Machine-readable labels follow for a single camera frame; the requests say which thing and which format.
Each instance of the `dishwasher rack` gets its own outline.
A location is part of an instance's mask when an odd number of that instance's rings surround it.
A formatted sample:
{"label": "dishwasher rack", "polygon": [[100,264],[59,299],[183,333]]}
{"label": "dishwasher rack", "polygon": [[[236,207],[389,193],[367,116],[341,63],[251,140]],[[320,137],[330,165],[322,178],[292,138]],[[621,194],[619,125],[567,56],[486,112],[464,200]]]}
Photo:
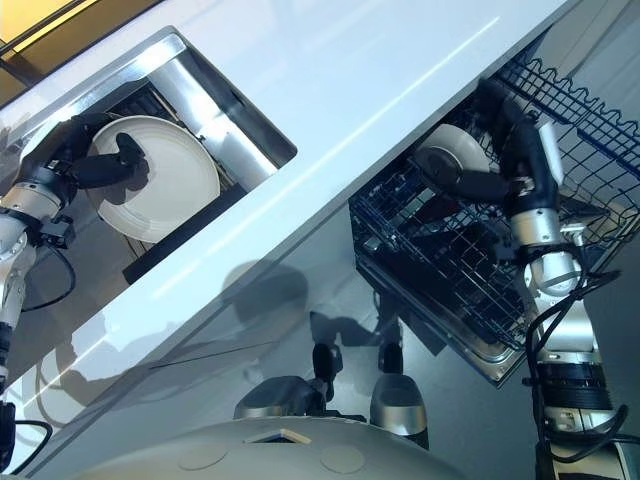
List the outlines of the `dishwasher rack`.
{"label": "dishwasher rack", "polygon": [[[561,224],[585,225],[587,262],[601,270],[640,227],[638,123],[624,121],[620,111],[607,110],[587,89],[559,78],[540,60],[526,58],[524,51],[493,78],[525,111],[554,123],[565,172]],[[497,169],[473,104],[472,94],[443,123],[474,136]],[[351,198],[358,267],[374,287],[401,300],[410,297],[414,314],[500,383],[522,359],[524,334],[535,314],[521,270],[504,260],[509,224],[495,206],[431,191],[411,161],[423,139]],[[464,324],[466,333],[449,329],[452,323]]]}

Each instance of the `wire basket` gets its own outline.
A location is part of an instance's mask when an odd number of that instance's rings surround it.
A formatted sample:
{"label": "wire basket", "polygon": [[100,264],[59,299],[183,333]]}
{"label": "wire basket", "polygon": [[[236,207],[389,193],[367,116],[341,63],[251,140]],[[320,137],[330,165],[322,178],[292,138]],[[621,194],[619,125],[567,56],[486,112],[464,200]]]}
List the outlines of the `wire basket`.
{"label": "wire basket", "polygon": [[[587,262],[601,269],[640,222],[640,131],[588,90],[558,78],[526,52],[494,79],[541,120],[554,122],[565,172],[561,224],[585,225]],[[473,97],[444,123],[463,128],[497,165],[490,140],[475,125]],[[374,261],[426,304],[437,304],[488,344],[521,350],[531,300],[521,272],[502,261],[511,241],[499,208],[436,195],[410,161],[410,149],[350,200],[356,251]]]}

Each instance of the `white plate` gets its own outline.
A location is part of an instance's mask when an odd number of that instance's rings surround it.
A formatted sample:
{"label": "white plate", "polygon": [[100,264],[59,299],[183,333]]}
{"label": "white plate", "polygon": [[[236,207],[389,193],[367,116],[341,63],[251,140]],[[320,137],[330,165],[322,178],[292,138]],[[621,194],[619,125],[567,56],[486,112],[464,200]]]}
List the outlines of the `white plate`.
{"label": "white plate", "polygon": [[448,123],[443,123],[427,137],[423,145],[448,152],[463,170],[489,171],[489,159],[476,140],[464,130]]}
{"label": "white plate", "polygon": [[211,157],[187,130],[156,117],[124,117],[95,135],[91,153],[117,152],[120,132],[142,148],[148,173],[87,190],[100,217],[119,232],[157,243],[220,195]]}

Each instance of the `white countertop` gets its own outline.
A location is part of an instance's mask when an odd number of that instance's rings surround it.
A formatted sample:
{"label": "white countertop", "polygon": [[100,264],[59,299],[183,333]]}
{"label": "white countertop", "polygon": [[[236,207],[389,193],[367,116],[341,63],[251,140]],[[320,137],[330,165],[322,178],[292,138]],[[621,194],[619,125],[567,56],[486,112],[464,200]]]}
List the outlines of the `white countertop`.
{"label": "white countertop", "polygon": [[117,378],[154,350],[153,358],[161,355],[158,346],[219,309],[230,284],[243,274],[248,282],[257,261],[291,248],[571,3],[165,0],[6,106],[2,122],[15,127],[174,25],[298,148],[277,174],[80,327],[71,364],[54,352],[45,357],[49,383],[34,381],[35,367],[15,382],[10,400],[19,413],[22,405],[25,416],[42,418],[46,408],[62,426],[84,409],[59,388],[65,375],[95,381],[96,398],[110,384],[101,379]]}

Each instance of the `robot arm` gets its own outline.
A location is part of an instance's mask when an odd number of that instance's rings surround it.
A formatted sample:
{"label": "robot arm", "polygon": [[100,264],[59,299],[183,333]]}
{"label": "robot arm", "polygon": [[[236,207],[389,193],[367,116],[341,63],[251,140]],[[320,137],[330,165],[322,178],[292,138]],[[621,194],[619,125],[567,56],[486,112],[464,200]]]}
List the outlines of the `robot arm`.
{"label": "robot arm", "polygon": [[[6,388],[11,335],[22,310],[25,276],[35,262],[36,249],[43,244],[66,248],[73,236],[72,220],[57,217],[78,189],[125,180],[144,157],[124,133],[116,138],[117,153],[87,156],[93,136],[115,118],[91,114],[59,123],[22,159],[12,187],[0,200],[0,394]],[[14,415],[13,405],[0,404],[0,471],[11,460]]]}
{"label": "robot arm", "polygon": [[508,184],[502,205],[538,312],[526,338],[539,435],[537,478],[627,479],[624,456],[612,442],[626,406],[613,408],[583,303],[617,272],[590,275],[582,260],[581,228],[561,230],[556,204],[562,167],[548,126],[538,131],[534,119],[494,83],[482,81],[477,95],[501,159],[500,174]]}

